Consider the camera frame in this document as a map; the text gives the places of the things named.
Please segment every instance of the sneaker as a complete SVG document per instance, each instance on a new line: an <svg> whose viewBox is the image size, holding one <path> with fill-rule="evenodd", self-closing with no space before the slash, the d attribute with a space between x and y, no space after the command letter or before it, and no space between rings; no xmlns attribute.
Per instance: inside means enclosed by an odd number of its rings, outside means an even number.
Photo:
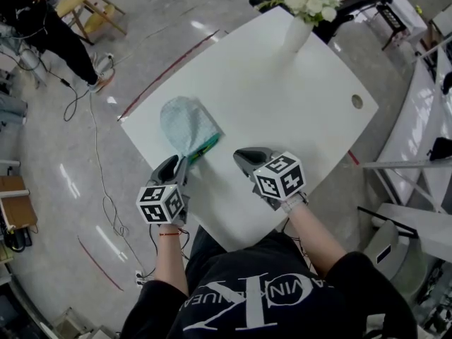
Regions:
<svg viewBox="0 0 452 339"><path fill-rule="evenodd" d="M114 69L108 69L102 74L99 74L99 78L97 78L96 84L88 85L91 93L97 93L103 87L108 85L114 77Z"/></svg>
<svg viewBox="0 0 452 339"><path fill-rule="evenodd" d="M91 64L93 64L93 68L96 69L96 65L97 65L97 53L94 52L90 55L90 59L91 59Z"/></svg>

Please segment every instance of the bracelet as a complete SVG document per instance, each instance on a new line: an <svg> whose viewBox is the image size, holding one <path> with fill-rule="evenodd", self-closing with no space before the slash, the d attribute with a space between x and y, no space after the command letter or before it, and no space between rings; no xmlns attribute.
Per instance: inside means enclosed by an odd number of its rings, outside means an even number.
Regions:
<svg viewBox="0 0 452 339"><path fill-rule="evenodd" d="M180 236L180 232L178 232L178 233L171 233L171 234L158 234L159 236Z"/></svg>
<svg viewBox="0 0 452 339"><path fill-rule="evenodd" d="M289 214L292 209L298 205L308 205L308 198L304 192L297 192L294 196L289 197L286 201L281 203L282 210Z"/></svg>

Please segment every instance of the vase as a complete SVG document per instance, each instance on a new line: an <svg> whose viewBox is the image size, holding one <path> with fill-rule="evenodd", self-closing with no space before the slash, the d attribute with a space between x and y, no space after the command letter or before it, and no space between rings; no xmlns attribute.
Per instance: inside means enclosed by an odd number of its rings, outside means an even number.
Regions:
<svg viewBox="0 0 452 339"><path fill-rule="evenodd" d="M314 26L305 23L300 18L293 18L285 34L282 48L288 52L297 53L308 40Z"/></svg>

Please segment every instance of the cube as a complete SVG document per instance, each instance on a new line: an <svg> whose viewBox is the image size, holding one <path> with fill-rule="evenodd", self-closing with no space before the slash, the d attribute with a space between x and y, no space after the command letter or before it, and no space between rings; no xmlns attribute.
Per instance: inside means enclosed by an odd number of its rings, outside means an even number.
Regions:
<svg viewBox="0 0 452 339"><path fill-rule="evenodd" d="M172 223L185 206L176 184L141 187L136 205L148 224Z"/></svg>
<svg viewBox="0 0 452 339"><path fill-rule="evenodd" d="M255 170L254 178L262 196L280 201L288 199L306 186L302 163L289 152Z"/></svg>

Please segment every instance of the concrete floor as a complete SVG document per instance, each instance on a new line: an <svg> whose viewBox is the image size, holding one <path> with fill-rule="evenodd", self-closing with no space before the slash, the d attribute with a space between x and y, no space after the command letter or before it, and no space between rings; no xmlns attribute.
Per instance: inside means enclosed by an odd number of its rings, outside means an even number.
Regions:
<svg viewBox="0 0 452 339"><path fill-rule="evenodd" d="M128 229L127 242L150 270L155 250L135 200L151 169L122 131L117 117L151 81L209 32L232 31L258 14L248 0L113 1L127 12L117 18L128 34L124 37L105 28L88 51L112 52L117 61L128 58L117 66L114 81L99 95L93 95L98 149L106 190ZM195 28L198 24L194 21L205 28ZM344 26L330 44L379 105L351 148L360 162L374 160L382 149L412 73L399 49L381 51L387 36L378 31L374 23L357 19ZM64 62L49 52L44 61L51 62L52 70L68 79L78 92L85 91L84 82L74 77ZM2 158L22 161L20 173L31 192L39 233L32 235L33 246L15 257L12 269L48 320L72 307L92 325L118 331L139 295L134 273L141 267L126 242L115 235L102 210L89 97L79 102L74 118L66 123L63 113L73 99L69 89L50 76L47 86L36 90L23 71L17 72L16 80L16 95L29 103L28 122L20 129L8 125L0 133L0 146ZM375 194L373 184L369 184L373 181L346 155L310 196L311 209L348 250L363 247L371 236L369 218L358 215L356 206L376 209L386 200L384 195ZM112 208L108 203L106 206L112 215ZM194 233L196 227L193 220L189 221L190 232ZM101 239L101 231L127 259L114 253ZM79 240L121 290L89 259Z"/></svg>

